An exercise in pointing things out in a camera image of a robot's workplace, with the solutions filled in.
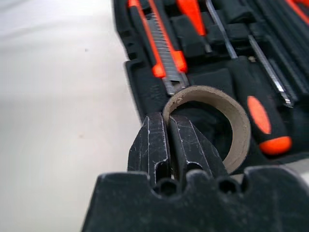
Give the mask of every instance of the screwdriver handle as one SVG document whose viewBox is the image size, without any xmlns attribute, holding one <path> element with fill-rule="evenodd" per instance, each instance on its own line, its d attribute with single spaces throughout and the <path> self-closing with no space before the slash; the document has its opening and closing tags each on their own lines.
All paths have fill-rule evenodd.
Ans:
<svg viewBox="0 0 309 232">
<path fill-rule="evenodd" d="M 292 146 L 292 140 L 287 135 L 276 106 L 252 75 L 247 57 L 232 59 L 228 68 L 234 78 L 238 101 L 248 113 L 252 133 L 260 149 L 268 155 L 287 152 Z"/>
<path fill-rule="evenodd" d="M 187 15 L 200 36 L 206 36 L 201 11 L 197 0 L 176 0 L 181 13 Z"/>
</svg>

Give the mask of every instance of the tool case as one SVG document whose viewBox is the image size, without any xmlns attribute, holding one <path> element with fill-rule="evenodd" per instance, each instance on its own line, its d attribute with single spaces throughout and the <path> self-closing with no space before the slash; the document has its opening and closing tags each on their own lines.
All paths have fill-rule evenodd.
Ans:
<svg viewBox="0 0 309 232">
<path fill-rule="evenodd" d="M 149 11 L 148 1 L 141 0 L 144 11 Z M 191 85 L 206 85 L 218 88 L 235 98 L 237 86 L 227 68 L 230 60 L 223 36 L 211 20 L 205 1 L 199 0 L 203 23 L 208 31 L 205 37 L 212 47 L 211 53 L 204 50 L 204 42 L 190 19 L 183 15 L 176 0 L 162 1 L 165 8 L 169 34 L 177 38 L 188 64 L 187 77 Z M 308 25 L 284 0 L 214 0 L 213 4 L 223 22 L 228 37 L 237 54 L 252 58 L 250 69 L 256 80 L 277 107 L 293 146 L 280 156 L 267 156 L 257 146 L 254 138 L 249 155 L 238 172 L 245 167 L 296 161 L 308 157 L 309 150 L 309 30 Z M 129 61 L 126 62 L 127 76 L 137 110 L 143 121 L 153 112 L 161 112 L 167 103 L 164 84 L 153 76 L 149 54 L 137 33 L 128 11 L 127 0 L 114 1 L 116 29 L 123 41 Z M 255 60 L 248 35 L 252 34 L 261 46 L 269 63 L 280 78 L 282 85 L 293 102 L 293 108 L 285 107 L 270 78 Z M 209 139 L 225 158 L 231 144 L 231 129 L 228 121 L 212 107 L 201 103 L 188 103 L 175 114 L 187 117 Z"/>
<path fill-rule="evenodd" d="M 254 83 L 244 79 L 241 87 L 231 72 L 224 36 L 205 1 L 198 0 L 205 36 L 182 13 L 180 1 L 138 2 L 146 15 L 151 14 L 149 2 L 162 7 L 170 43 L 182 51 L 187 63 L 189 85 L 214 87 L 237 101 L 246 86 L 260 88 L 278 110 L 276 117 L 283 121 L 293 145 L 284 154 L 268 155 L 253 135 L 247 158 L 228 173 L 223 160 L 232 143 L 232 129 L 221 112 L 201 102 L 187 102 L 170 116 L 167 129 L 161 114 L 170 89 L 156 77 L 151 43 L 144 42 L 133 22 L 129 5 L 136 1 L 114 0 L 115 26 L 127 52 L 127 77 L 142 126 L 129 151 L 128 172 L 98 177 L 82 231 L 309 231 L 309 188 L 282 167 L 309 158 L 307 1 L 212 1 L 235 52 L 239 59 L 247 58 L 246 69 L 255 78 Z M 250 35 L 287 98 L 258 59 Z M 231 174 L 243 174 L 243 180 L 238 182 Z"/>
</svg>

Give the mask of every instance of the screwdriver shaft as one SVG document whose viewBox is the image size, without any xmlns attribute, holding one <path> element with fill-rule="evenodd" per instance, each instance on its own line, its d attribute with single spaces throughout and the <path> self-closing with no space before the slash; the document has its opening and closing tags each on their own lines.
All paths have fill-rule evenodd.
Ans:
<svg viewBox="0 0 309 232">
<path fill-rule="evenodd" d="M 251 44 L 251 47 L 253 48 L 257 58 L 262 63 L 265 71 L 268 73 L 268 75 L 271 78 L 272 82 L 274 83 L 275 87 L 277 88 L 280 95 L 284 99 L 284 102 L 285 102 L 284 105 L 292 108 L 293 107 L 292 101 L 290 100 L 290 98 L 286 94 L 286 91 L 284 90 L 283 85 L 280 82 L 280 79 L 278 78 L 276 72 L 272 68 L 269 61 L 267 60 L 267 58 L 266 58 L 265 54 L 263 53 L 262 49 L 260 48 L 259 44 L 256 42 L 255 38 L 252 35 L 249 35 L 248 38 L 249 38 L 249 42 Z"/>
<path fill-rule="evenodd" d="M 211 17 L 213 18 L 213 20 L 215 21 L 215 23 L 218 25 L 222 35 L 223 35 L 223 39 L 224 39 L 224 42 L 225 42 L 225 46 L 226 46 L 226 49 L 227 49 L 227 52 L 229 53 L 230 57 L 232 59 L 235 59 L 237 58 L 237 54 L 236 54 L 236 51 L 235 49 L 233 48 L 230 40 L 228 39 L 228 36 L 226 34 L 226 31 L 224 29 L 224 26 L 211 2 L 211 0 L 206 0 L 206 6 L 207 6 L 207 9 L 211 15 Z"/>
</svg>

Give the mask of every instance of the orange handle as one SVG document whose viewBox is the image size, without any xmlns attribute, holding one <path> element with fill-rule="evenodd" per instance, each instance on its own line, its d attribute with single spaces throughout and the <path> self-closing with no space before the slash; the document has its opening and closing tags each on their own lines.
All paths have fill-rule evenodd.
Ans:
<svg viewBox="0 0 309 232">
<path fill-rule="evenodd" d="M 303 19 L 303 21 L 309 24 L 309 17 L 298 7 L 297 3 L 302 3 L 305 6 L 309 7 L 309 0 L 285 0 L 290 7 L 298 14 L 299 17 Z"/>
<path fill-rule="evenodd" d="M 177 5 L 180 11 L 189 17 L 198 34 L 206 36 L 206 30 L 197 0 L 177 0 Z"/>
<path fill-rule="evenodd" d="M 183 55 L 183 52 L 182 51 L 176 51 L 169 39 L 169 35 L 164 27 L 164 24 L 162 22 L 162 19 L 160 17 L 160 14 L 159 14 L 159 11 L 155 5 L 155 2 L 154 0 L 148 0 L 149 1 L 149 4 L 150 4 L 150 7 L 154 13 L 154 15 L 156 16 L 157 18 L 157 21 L 159 23 L 159 27 L 160 29 L 162 30 L 162 33 L 164 35 L 164 39 L 167 43 L 167 46 L 169 47 L 169 51 L 171 53 L 171 56 L 175 62 L 175 65 L 176 65 L 176 68 L 179 72 L 187 72 L 188 71 L 188 67 L 187 67 L 187 63 L 185 61 L 185 58 L 184 58 L 184 55 Z"/>
<path fill-rule="evenodd" d="M 272 126 L 266 109 L 254 96 L 247 99 L 248 109 L 252 120 L 259 130 L 267 135 L 272 133 Z M 292 147 L 292 139 L 289 136 L 281 136 L 266 140 L 259 144 L 261 151 L 268 155 L 277 155 L 289 151 Z"/>
<path fill-rule="evenodd" d="M 130 8 L 131 7 L 136 7 L 138 12 L 139 12 L 140 18 L 142 20 L 144 29 L 145 29 L 146 34 L 147 34 L 147 38 L 149 40 L 149 43 L 150 43 L 150 46 L 151 46 L 154 58 L 156 60 L 156 64 L 152 68 L 154 76 L 158 77 L 158 78 L 166 77 L 166 72 L 165 72 L 162 60 L 161 60 L 161 58 L 159 56 L 158 49 L 157 49 L 157 47 L 155 45 L 154 39 L 152 37 L 151 31 L 150 31 L 150 28 L 149 28 L 149 25 L 147 23 L 147 19 L 146 19 L 145 15 L 144 15 L 144 12 L 143 12 L 142 7 L 140 5 L 140 1 L 139 0 L 128 0 L 128 6 Z"/>
</svg>

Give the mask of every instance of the white surface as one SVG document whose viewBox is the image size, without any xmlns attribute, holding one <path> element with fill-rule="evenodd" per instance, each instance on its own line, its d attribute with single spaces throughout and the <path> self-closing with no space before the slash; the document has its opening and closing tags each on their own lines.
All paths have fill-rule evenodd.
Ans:
<svg viewBox="0 0 309 232">
<path fill-rule="evenodd" d="M 0 1 L 0 231 L 76 232 L 140 128 L 107 0 Z"/>
</svg>

